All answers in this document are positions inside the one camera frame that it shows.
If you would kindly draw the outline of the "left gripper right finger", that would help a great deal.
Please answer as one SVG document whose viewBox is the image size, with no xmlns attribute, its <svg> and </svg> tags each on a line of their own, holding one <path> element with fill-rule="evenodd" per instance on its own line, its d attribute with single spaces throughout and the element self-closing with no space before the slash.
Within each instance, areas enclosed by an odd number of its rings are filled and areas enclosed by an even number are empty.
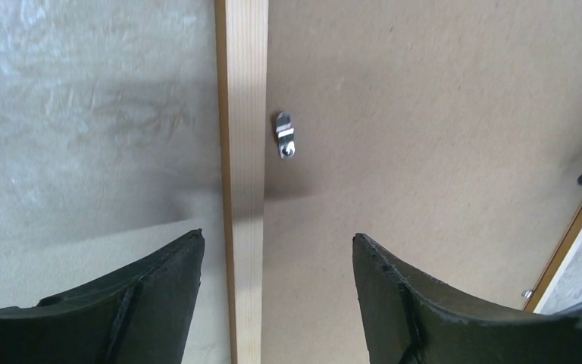
<svg viewBox="0 0 582 364">
<path fill-rule="evenodd" d="M 462 292 L 366 234 L 352 264 L 372 363 L 582 363 L 582 309 L 540 315 Z"/>
</svg>

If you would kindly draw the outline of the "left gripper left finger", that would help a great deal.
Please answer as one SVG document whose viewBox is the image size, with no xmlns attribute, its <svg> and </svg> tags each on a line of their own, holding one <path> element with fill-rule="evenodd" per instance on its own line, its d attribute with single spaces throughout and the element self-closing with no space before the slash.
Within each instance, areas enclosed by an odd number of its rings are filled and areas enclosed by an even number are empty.
<svg viewBox="0 0 582 364">
<path fill-rule="evenodd" d="M 113 272 L 0 309 L 0 363 L 179 363 L 201 282 L 192 230 Z"/>
</svg>

